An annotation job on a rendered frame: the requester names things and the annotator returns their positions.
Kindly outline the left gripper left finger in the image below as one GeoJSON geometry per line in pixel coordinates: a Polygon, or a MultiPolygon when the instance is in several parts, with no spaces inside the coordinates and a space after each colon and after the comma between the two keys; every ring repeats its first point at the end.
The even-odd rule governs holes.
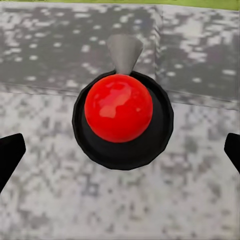
{"type": "Polygon", "coordinates": [[[0,193],[26,153],[23,134],[0,138],[0,193]]]}

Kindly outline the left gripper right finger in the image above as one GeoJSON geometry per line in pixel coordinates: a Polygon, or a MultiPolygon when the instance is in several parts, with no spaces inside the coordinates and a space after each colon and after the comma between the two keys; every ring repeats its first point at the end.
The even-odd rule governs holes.
{"type": "Polygon", "coordinates": [[[238,172],[240,173],[240,135],[229,133],[224,147],[225,153],[228,155],[238,172]]]}

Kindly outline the insectifuge atomizer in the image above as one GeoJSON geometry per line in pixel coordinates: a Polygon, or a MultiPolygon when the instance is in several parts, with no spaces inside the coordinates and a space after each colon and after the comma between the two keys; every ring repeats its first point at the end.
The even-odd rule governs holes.
{"type": "Polygon", "coordinates": [[[114,71],[101,74],[80,92],[72,125],[91,161],[130,171],[164,151],[174,130],[174,111],[163,88],[133,70],[144,43],[127,34],[114,35],[106,43],[114,71]]]}

